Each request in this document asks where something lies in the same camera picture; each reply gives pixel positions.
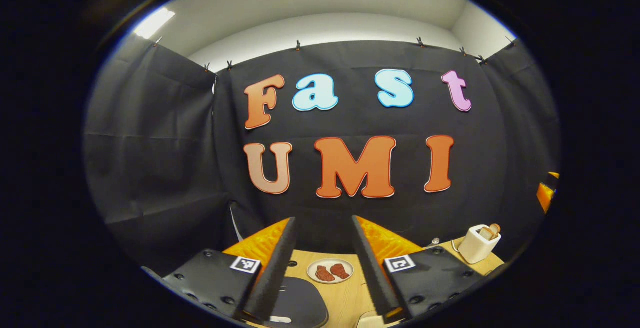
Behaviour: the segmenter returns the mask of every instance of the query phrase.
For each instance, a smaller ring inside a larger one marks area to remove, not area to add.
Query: ceiling light
[[[158,9],[138,24],[133,33],[144,39],[150,39],[151,36],[160,29],[160,27],[175,15],[176,14],[173,11],[169,11],[166,7]]]

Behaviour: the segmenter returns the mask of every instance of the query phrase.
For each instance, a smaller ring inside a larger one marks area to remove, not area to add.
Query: light blue letter
[[[375,74],[375,84],[382,89],[377,100],[387,108],[408,107],[414,101],[414,91],[409,86],[411,82],[411,75],[404,70],[380,70]]]
[[[338,97],[334,95],[334,78],[329,75],[307,75],[298,80],[295,88],[300,91],[293,96],[293,108],[299,111],[330,110],[338,104]]]

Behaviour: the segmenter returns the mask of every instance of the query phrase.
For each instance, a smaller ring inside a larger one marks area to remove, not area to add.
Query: meat
[[[329,273],[329,271],[327,270],[327,267],[323,265],[318,265],[318,269],[315,272],[315,276],[318,278],[318,280],[321,280],[324,282],[333,282],[334,280],[336,280],[336,278],[331,273]]]
[[[345,266],[343,266],[340,263],[334,264],[331,267],[331,274],[334,274],[334,275],[340,277],[341,280],[346,280],[347,278],[349,278],[349,275],[345,271]]]

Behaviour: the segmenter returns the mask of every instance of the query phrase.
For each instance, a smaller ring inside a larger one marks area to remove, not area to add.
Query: wooden table
[[[455,239],[453,242],[456,247],[460,245],[464,237]],[[502,259],[491,253],[486,259],[477,262],[476,264],[468,264],[460,253],[456,252],[451,241],[439,244],[446,251],[451,253],[454,257],[467,264],[474,271],[486,276],[491,273],[496,267],[504,264]],[[353,276],[342,283],[338,284],[322,284],[311,279],[307,275],[307,268],[313,262],[322,260],[325,258],[336,258],[345,260],[353,266]],[[286,277],[301,278],[313,284],[329,311],[329,321],[325,325],[325,328],[355,328],[359,324],[361,317],[366,314],[366,318],[363,319],[363,323],[359,327],[390,327],[395,326],[396,323],[384,325],[382,323],[382,317],[375,314],[375,307],[369,289],[367,287],[367,281],[362,273],[362,267],[358,256],[355,254],[332,254],[332,253],[316,253],[306,252],[304,250],[294,250],[291,255],[292,261],[297,262],[297,266],[290,266],[286,269]],[[254,327],[262,327],[262,325],[248,323]]]

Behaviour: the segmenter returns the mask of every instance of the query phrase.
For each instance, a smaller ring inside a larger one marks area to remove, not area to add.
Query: ceiling
[[[249,28],[281,19],[327,13],[368,13],[412,19],[451,30],[467,0],[173,0],[175,12],[151,39],[189,57]]]

